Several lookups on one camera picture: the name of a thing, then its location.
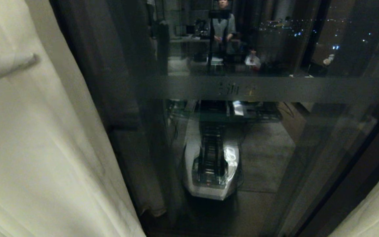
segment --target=cable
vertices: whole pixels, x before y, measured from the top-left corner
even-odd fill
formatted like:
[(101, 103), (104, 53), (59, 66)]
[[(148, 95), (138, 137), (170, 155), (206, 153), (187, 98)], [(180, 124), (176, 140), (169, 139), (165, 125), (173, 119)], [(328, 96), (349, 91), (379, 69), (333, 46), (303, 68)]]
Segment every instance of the cable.
[(283, 108), (281, 107), (277, 107), (278, 109), (281, 109), (282, 111), (284, 111), (286, 114), (288, 114), (290, 117), (294, 118), (295, 117), (295, 114), (293, 113), (293, 111), (291, 110), (291, 108), (288, 106), (288, 104), (286, 104), (286, 102), (283, 102), (283, 104), (286, 105), (286, 107), (289, 109), (290, 113), (287, 112), (286, 110), (284, 110)]

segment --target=curtain fold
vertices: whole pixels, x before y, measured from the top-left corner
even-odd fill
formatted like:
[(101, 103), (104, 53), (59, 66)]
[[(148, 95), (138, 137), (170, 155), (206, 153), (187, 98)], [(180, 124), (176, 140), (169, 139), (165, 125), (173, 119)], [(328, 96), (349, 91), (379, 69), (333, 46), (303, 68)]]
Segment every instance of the curtain fold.
[(144, 236), (108, 137), (48, 1), (0, 1), (0, 236)]

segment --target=person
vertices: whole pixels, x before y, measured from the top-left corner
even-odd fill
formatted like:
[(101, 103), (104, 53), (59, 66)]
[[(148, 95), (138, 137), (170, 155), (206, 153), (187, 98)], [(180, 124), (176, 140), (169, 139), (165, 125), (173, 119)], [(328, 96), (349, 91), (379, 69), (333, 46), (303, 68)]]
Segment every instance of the person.
[[(218, 0), (220, 10), (225, 10), (229, 5), (229, 0)], [(224, 45), (227, 45), (227, 52), (230, 51), (230, 39), (236, 34), (235, 16), (230, 14), (229, 19), (213, 19), (213, 28), (215, 29), (215, 43), (213, 44), (213, 52), (224, 51)]]

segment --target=gray shirt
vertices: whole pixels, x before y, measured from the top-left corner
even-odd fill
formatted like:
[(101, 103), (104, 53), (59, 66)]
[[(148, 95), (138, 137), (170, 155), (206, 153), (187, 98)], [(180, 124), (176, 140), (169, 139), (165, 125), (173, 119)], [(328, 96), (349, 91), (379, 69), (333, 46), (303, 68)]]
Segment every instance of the gray shirt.
[[(233, 14), (230, 14), (230, 18), (227, 19), (213, 19), (213, 27), (215, 28), (215, 36), (223, 38), (223, 41), (226, 40), (226, 37), (229, 34), (236, 34), (236, 28), (235, 28), (235, 16)], [(226, 47), (226, 51), (230, 53), (232, 51), (231, 44), (228, 43)], [(213, 42), (213, 52), (219, 51), (219, 44), (215, 41)]]
[[(225, 20), (222, 19), (219, 22), (219, 19), (213, 19), (213, 27), (215, 28), (215, 36), (217, 37), (227, 37), (228, 34), (236, 34), (236, 28), (235, 28), (235, 16), (233, 14), (230, 14), (230, 19)], [(224, 36), (225, 29), (227, 28), (227, 35)]]

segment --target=glass door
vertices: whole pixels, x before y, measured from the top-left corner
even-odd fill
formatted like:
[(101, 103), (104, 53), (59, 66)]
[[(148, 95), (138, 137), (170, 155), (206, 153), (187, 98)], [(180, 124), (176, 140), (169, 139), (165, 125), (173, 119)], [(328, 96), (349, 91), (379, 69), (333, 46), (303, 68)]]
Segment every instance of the glass door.
[(379, 124), (378, 0), (52, 2), (149, 236), (295, 235)]

